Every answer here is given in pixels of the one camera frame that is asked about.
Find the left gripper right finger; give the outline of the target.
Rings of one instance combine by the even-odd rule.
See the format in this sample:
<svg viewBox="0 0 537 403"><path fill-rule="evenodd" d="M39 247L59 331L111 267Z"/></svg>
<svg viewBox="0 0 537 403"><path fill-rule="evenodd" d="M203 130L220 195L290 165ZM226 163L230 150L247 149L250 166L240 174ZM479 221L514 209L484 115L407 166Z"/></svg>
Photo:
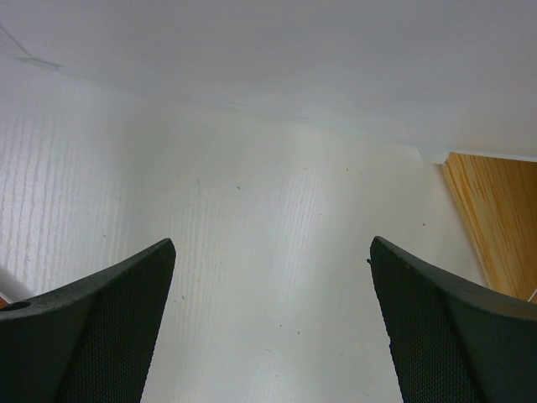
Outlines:
<svg viewBox="0 0 537 403"><path fill-rule="evenodd" d="M370 246L373 286L405 402L534 402L536 306Z"/></svg>

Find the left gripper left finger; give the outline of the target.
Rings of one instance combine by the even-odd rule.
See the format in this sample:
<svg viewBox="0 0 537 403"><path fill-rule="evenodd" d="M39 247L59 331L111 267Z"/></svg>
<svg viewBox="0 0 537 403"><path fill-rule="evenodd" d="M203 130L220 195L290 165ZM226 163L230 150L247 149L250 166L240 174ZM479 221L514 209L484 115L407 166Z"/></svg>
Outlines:
<svg viewBox="0 0 537 403"><path fill-rule="evenodd" d="M168 238L1 310L3 402L139 402L175 267Z"/></svg>

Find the white cabinet door panel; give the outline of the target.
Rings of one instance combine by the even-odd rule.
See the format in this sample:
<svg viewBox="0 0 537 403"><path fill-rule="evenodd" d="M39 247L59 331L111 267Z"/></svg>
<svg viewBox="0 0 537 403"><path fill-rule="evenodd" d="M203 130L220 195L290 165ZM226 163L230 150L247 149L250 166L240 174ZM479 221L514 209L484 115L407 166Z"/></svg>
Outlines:
<svg viewBox="0 0 537 403"><path fill-rule="evenodd" d="M536 156L533 1L4 1L65 74L398 143Z"/></svg>

